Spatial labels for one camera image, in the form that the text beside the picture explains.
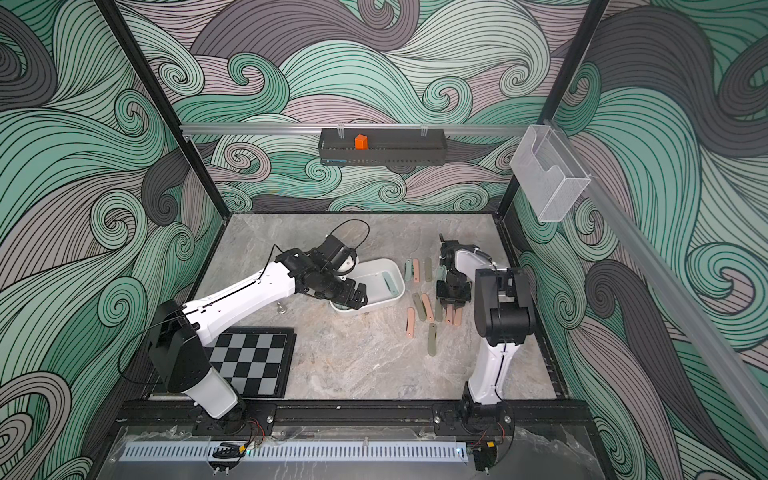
aluminum rail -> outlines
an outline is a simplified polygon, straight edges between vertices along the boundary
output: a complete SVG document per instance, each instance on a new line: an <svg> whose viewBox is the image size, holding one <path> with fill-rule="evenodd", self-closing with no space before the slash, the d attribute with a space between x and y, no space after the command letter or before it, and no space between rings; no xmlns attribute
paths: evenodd
<svg viewBox="0 0 768 480"><path fill-rule="evenodd" d="M545 122L552 127L554 122ZM710 317L701 309L637 225L616 204L599 177L573 147L565 142L573 161L579 163L592 181L584 195L589 196L605 223L640 267L645 280L653 287L667 312L696 347L733 403L744 415L757 438L768 448L768 395L757 377L746 367L738 353L727 342Z"/></svg>
<svg viewBox="0 0 768 480"><path fill-rule="evenodd" d="M479 137L522 137L527 124L284 124L284 123L228 123L207 122L181 124L181 133L191 135L320 135L324 128L418 128L442 129L446 135L475 135Z"/></svg>

clear plastic holder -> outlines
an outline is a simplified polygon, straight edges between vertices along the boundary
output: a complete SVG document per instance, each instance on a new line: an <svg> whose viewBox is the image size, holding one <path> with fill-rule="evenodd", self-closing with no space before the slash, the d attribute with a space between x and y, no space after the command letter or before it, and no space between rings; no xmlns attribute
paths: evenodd
<svg viewBox="0 0 768 480"><path fill-rule="evenodd" d="M559 222L589 185L563 130L530 125L511 161L520 188L540 222Z"/></svg>

black frame post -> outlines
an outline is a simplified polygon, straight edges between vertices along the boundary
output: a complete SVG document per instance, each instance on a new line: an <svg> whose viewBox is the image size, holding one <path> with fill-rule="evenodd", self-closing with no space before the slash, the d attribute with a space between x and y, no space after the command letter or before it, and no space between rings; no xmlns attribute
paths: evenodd
<svg viewBox="0 0 768 480"><path fill-rule="evenodd" d="M229 220L232 216L230 209L224 203L224 199L221 197L219 190L216 188L216 184L208 174L208 170L205 168L205 163L200 157L200 153L195 148L194 144L187 141L181 133L181 121L176 115L176 111L170 105L168 98L163 92L163 88L160 86L160 82L152 73L152 69L149 62L141 53L139 44L136 38L131 33L128 24L125 22L123 15L121 15L118 5L114 0L94 0L96 6L101 11L101 15L106 20L107 25L112 30L112 34L118 40L118 43L123 49L125 56L128 57L128 61L133 65L136 75L138 75L141 83L147 89L150 98L154 102L154 106L160 112L160 116L165 121L170 132L173 134L176 142L179 144L179 148L187 161L190 163L192 170L197 174L197 178L203 184L203 188L208 193L210 199L214 202L216 210L223 219Z"/></svg>
<svg viewBox="0 0 768 480"><path fill-rule="evenodd" d="M603 18L605 9L608 7L610 0L591 0L587 6L584 17L581 20L581 24L578 26L576 35L571 40L571 47L568 49L568 53L565 54L563 65L560 67L557 78L554 80L552 89L549 91L547 100L544 102L544 107L541 108L541 113L538 115L537 124L543 125L545 121L554 118L555 112L558 111L558 106L565 95L566 89L571 84L578 66L581 65L581 59L584 58L584 54L587 53L587 48L592 41L594 32L598 29L600 20ZM507 190L504 192L502 201L498 204L498 210L496 215L500 218L509 211L512 205L512 200L515 198L515 194L518 192L520 183L516 178L512 178L507 186Z"/></svg>

mural wall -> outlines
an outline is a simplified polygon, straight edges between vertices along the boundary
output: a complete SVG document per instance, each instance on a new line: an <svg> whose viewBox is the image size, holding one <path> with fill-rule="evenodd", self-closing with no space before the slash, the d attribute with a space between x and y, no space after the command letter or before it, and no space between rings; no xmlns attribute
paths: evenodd
<svg viewBox="0 0 768 480"><path fill-rule="evenodd" d="M0 212L0 476L84 478L117 353L221 224L92 0L0 2Z"/></svg>
<svg viewBox="0 0 768 480"><path fill-rule="evenodd" d="M768 387L768 2L652 0L606 18L556 117ZM573 397L621 478L768 478L768 452L591 199L515 244Z"/></svg>
<svg viewBox="0 0 768 480"><path fill-rule="evenodd" d="M625 0L628 8L643 0ZM530 124L586 1L119 0L182 122ZM494 210L520 138L325 167L317 136L199 136L230 209Z"/></svg>

white plastic container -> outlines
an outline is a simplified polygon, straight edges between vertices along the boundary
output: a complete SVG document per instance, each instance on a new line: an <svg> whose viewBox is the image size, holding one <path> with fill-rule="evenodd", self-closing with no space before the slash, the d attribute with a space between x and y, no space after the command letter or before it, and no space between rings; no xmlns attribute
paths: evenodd
<svg viewBox="0 0 768 480"><path fill-rule="evenodd" d="M511 161L520 188L540 222L559 222L589 185L562 130L531 125Z"/></svg>
<svg viewBox="0 0 768 480"><path fill-rule="evenodd" d="M368 304L360 307L359 310L353 310L331 302L331 308L339 315L352 316L392 305L406 292L406 282L402 279L402 273L397 263L389 258L358 263L346 277L366 285Z"/></svg>

